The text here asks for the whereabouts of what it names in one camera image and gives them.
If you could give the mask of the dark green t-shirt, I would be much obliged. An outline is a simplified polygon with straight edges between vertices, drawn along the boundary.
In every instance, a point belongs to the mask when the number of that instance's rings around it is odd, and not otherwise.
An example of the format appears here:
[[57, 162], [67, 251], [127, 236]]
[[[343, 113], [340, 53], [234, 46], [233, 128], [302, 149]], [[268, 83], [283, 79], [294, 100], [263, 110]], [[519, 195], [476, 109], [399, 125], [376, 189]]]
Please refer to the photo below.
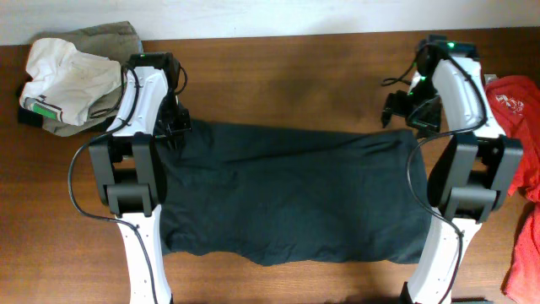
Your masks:
[[164, 253], [232, 252], [262, 266], [419, 261], [429, 214], [412, 132], [338, 133], [195, 121], [157, 146]]

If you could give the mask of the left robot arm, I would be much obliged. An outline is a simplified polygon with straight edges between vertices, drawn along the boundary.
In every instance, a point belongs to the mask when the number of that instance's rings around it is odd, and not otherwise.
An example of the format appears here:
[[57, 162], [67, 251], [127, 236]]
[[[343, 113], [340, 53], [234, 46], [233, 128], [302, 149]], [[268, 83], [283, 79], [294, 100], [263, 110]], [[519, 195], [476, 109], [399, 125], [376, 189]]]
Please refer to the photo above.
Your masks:
[[121, 232], [131, 303], [173, 301], [160, 243], [167, 182], [157, 146], [175, 148], [192, 128], [178, 100], [185, 86], [186, 72], [171, 53], [130, 56], [119, 111], [88, 146], [100, 200]]

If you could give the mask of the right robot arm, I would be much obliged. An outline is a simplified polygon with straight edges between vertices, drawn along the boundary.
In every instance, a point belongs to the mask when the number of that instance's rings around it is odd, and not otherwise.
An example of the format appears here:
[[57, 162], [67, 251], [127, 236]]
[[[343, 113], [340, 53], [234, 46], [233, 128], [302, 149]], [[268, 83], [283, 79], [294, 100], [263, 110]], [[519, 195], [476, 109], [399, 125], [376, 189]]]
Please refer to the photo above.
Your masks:
[[386, 126], [403, 117], [421, 145], [449, 138], [427, 181], [427, 198], [413, 198], [431, 222], [417, 268], [403, 284], [401, 303], [449, 303], [461, 262], [476, 233], [498, 210], [523, 156], [491, 111], [474, 44], [431, 36], [419, 42], [405, 71], [408, 90], [387, 96]]

